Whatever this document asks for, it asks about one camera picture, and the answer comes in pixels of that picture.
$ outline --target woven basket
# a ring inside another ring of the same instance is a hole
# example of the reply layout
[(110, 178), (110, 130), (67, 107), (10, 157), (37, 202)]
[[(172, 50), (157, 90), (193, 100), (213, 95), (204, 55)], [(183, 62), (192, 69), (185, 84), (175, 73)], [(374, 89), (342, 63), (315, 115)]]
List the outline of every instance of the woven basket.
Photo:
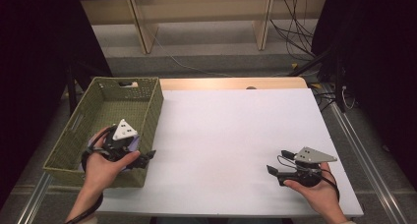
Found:
[[(138, 131), (139, 151), (151, 151), (162, 102), (158, 78), (93, 79), (43, 169), (64, 185), (80, 187), (84, 182), (84, 172), (79, 170), (81, 155), (89, 139), (122, 119)], [(123, 171), (111, 187), (142, 187), (147, 170)]]

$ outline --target floor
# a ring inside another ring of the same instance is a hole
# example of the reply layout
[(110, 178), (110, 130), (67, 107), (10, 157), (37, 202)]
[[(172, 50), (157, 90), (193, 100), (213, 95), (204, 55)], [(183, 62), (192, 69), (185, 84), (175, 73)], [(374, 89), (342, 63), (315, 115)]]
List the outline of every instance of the floor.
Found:
[[(288, 21), (276, 23), (281, 28), (288, 28), (290, 24)], [(306, 21), (306, 27), (314, 30), (315, 23), (314, 20)], [(293, 64), (301, 66), (306, 62), (294, 57), (309, 57), (296, 49), (287, 49), (285, 41), (272, 26), (268, 30), (266, 49), (259, 51), (250, 22), (164, 24), (159, 27), (157, 41), (149, 55), (142, 54), (133, 26), (94, 27), (94, 31), (115, 77), (279, 77), (290, 73)], [(300, 43), (297, 36), (292, 37)], [(305, 73), (303, 78), (308, 83), (314, 83), (317, 81), (316, 72), (317, 69), (313, 69)], [(331, 85), (325, 84), (324, 88), (317, 91), (331, 91)], [(323, 109), (323, 118), (330, 136), (365, 213), (354, 221), (417, 223), (417, 193), (389, 152), (384, 150), (383, 142), (360, 107), (340, 114), (334, 104), (326, 107), (327, 99), (317, 100), (318, 104), (321, 102), (319, 107)], [(352, 102), (351, 98), (347, 100), (348, 104)], [(54, 119), (42, 144), (0, 212), (0, 223), (24, 223), (19, 222), (19, 218), (42, 178), (43, 162), (68, 121), (68, 105), (67, 95), (63, 92), (60, 107), (54, 112)], [(343, 122), (350, 123), (351, 127), (346, 129), (342, 126)], [(358, 156), (363, 155), (364, 151), (369, 155), (368, 163), (365, 164)], [(34, 209), (37, 213), (28, 223), (64, 221), (77, 190), (58, 190), (58, 185), (58, 182), (52, 180), (43, 202)], [(390, 198), (391, 204), (396, 205), (394, 210), (390, 210), (386, 197)], [(129, 215), (100, 215), (99, 220), (100, 223), (149, 223), (148, 217)], [(293, 221), (297, 224), (324, 223), (320, 217)]]

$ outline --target white tabletop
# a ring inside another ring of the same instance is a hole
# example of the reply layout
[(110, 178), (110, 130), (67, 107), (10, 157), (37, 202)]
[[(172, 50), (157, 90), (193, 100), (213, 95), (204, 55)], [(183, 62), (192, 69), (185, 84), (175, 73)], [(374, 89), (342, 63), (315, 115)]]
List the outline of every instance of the white tabletop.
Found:
[[(338, 157), (309, 89), (165, 90), (155, 158), (141, 189), (108, 189), (98, 211), (138, 215), (318, 215), (267, 165), (302, 147)], [(344, 169), (330, 164), (346, 216), (363, 215)]]

